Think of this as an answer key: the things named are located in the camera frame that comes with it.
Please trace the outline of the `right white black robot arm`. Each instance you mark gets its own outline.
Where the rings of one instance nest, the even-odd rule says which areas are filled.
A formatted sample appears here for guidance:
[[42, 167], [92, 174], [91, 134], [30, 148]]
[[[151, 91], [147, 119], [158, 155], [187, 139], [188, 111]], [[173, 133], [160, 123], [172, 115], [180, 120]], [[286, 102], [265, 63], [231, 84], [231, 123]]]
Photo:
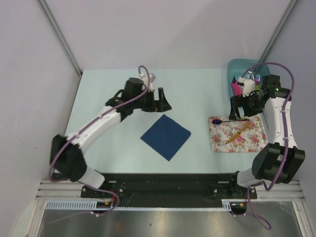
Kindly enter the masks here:
[[240, 94], [230, 98], [230, 119], [240, 118], [239, 108], [246, 117], [263, 115], [267, 145], [254, 158], [252, 167], [236, 173], [236, 181], [228, 185], [228, 193], [239, 198], [247, 187], [262, 183], [266, 190], [275, 184], [288, 184], [305, 160], [305, 151], [298, 149], [291, 128], [292, 90], [283, 88], [280, 77], [267, 75], [260, 82], [253, 79], [233, 79]]

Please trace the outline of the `gold knife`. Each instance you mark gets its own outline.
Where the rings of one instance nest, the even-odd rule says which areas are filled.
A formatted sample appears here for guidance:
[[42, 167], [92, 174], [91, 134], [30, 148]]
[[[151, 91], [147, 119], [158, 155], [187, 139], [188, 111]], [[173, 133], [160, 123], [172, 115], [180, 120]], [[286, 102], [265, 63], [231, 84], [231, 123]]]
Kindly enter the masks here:
[[231, 142], [233, 142], [234, 140], [236, 140], [243, 131], [245, 131], [246, 129], [249, 128], [249, 126], [251, 125], [251, 121], [249, 120], [236, 134], [234, 134], [225, 144], [229, 144]]

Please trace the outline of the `dark blue paper napkin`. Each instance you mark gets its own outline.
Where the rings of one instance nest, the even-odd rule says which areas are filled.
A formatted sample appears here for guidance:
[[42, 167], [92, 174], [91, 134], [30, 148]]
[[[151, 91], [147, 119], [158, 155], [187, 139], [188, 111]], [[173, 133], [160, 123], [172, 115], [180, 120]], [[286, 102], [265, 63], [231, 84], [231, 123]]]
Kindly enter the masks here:
[[141, 140], [170, 161], [191, 136], [191, 132], [166, 115], [162, 115]]

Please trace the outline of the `purple spoon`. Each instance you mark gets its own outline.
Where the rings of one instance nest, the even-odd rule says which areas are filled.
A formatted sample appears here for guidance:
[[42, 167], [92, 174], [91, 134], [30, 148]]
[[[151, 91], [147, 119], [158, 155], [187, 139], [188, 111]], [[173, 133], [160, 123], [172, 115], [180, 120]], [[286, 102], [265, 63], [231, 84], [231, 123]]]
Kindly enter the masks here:
[[229, 122], [237, 122], [237, 121], [249, 121], [249, 119], [237, 119], [237, 120], [221, 120], [221, 119], [213, 119], [211, 121], [214, 125], [220, 125], [222, 123], [229, 123]]

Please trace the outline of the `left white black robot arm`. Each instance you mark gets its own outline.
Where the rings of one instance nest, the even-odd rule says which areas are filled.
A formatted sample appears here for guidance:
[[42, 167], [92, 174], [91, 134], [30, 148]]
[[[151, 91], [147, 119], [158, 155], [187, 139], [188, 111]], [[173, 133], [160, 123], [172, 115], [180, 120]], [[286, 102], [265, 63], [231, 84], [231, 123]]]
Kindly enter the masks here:
[[[84, 154], [110, 128], [122, 122], [134, 110], [147, 113], [162, 113], [172, 109], [165, 98], [163, 88], [158, 88], [158, 99], [154, 98], [154, 74], [129, 78], [124, 89], [109, 99], [99, 115], [78, 131], [52, 139], [49, 177], [59, 182], [70, 180], [92, 187], [92, 192], [102, 198], [108, 194], [109, 185], [105, 177], [86, 164]], [[57, 171], [60, 177], [53, 178]]]

